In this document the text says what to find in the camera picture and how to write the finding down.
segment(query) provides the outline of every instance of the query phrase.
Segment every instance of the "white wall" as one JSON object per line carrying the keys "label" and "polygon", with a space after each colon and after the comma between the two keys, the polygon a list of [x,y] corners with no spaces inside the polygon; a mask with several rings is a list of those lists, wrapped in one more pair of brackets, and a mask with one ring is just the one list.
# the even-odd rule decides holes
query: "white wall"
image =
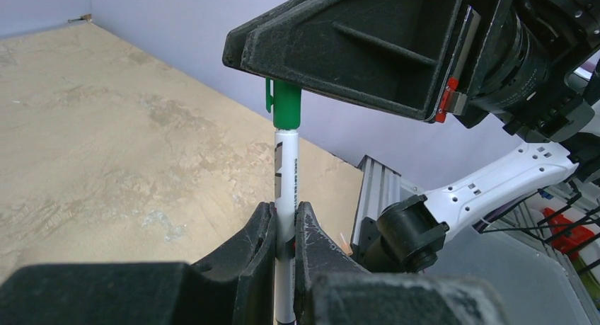
{"label": "white wall", "polygon": [[[99,26],[267,116],[263,80],[226,68],[221,54],[231,29],[283,1],[92,0],[92,14]],[[494,118],[473,130],[452,118],[426,125],[309,93],[303,109],[309,141],[354,165],[369,154],[425,188],[455,181],[519,143]]]}
{"label": "white wall", "polygon": [[0,38],[57,28],[90,11],[91,0],[0,0]]}

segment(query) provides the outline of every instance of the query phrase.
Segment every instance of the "red object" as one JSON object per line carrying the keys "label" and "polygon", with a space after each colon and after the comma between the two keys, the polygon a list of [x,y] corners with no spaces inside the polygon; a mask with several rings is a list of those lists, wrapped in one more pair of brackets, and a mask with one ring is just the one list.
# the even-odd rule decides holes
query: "red object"
{"label": "red object", "polygon": [[[550,209],[550,208],[545,208],[543,211],[543,214],[545,217],[549,217],[552,214],[554,214],[554,210]],[[557,215],[555,217],[553,217],[552,219],[548,220],[548,224],[572,224],[573,222],[569,219],[567,219],[566,217],[564,217],[563,215]],[[550,228],[550,231],[552,232],[552,234],[556,234],[562,230],[564,230],[566,227],[552,227]],[[589,230],[588,228],[586,228],[585,226],[576,226],[573,227],[568,233],[565,233],[561,236],[559,236],[557,239],[555,239],[554,241],[552,241],[552,247],[554,247],[555,249],[559,250],[561,253],[566,254],[568,251],[570,251],[571,249],[575,248],[577,245],[581,244],[582,242],[588,240],[589,238],[593,237],[594,233]],[[579,257],[579,252],[575,252],[571,255],[569,255],[569,258],[572,259],[577,259]]]}
{"label": "red object", "polygon": [[446,122],[446,105],[448,104],[448,97],[450,97],[451,93],[456,91],[456,88],[458,88],[458,79],[450,77],[448,79],[448,84],[446,84],[446,89],[444,90],[442,101],[439,103],[439,110],[435,115],[435,122]]}

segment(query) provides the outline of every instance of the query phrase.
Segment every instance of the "green marker cap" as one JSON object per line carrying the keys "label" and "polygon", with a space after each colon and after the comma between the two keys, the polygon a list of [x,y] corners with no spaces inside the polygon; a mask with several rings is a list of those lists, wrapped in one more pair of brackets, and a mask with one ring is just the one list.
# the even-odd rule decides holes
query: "green marker cap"
{"label": "green marker cap", "polygon": [[273,110],[273,125],[277,129],[293,130],[300,127],[300,105],[302,88],[284,81],[267,80],[267,111]]}

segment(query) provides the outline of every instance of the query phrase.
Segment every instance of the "beige tabletop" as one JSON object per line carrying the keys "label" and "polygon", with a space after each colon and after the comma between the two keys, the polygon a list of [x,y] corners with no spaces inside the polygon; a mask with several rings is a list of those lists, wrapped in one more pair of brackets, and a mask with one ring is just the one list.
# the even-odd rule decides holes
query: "beige tabletop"
{"label": "beige tabletop", "polygon": [[[198,260],[272,200],[273,132],[93,24],[0,40],[0,281],[31,263]],[[338,243],[361,177],[301,141],[299,198]]]}

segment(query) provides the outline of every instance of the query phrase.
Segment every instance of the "white cylinder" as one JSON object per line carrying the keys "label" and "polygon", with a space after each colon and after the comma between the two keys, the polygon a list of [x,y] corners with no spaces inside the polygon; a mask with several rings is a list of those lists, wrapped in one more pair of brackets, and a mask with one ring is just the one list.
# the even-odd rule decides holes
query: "white cylinder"
{"label": "white cylinder", "polygon": [[277,262],[275,264],[275,318],[289,324],[294,316],[294,219],[298,207],[298,143],[296,130],[275,132],[275,212]]}

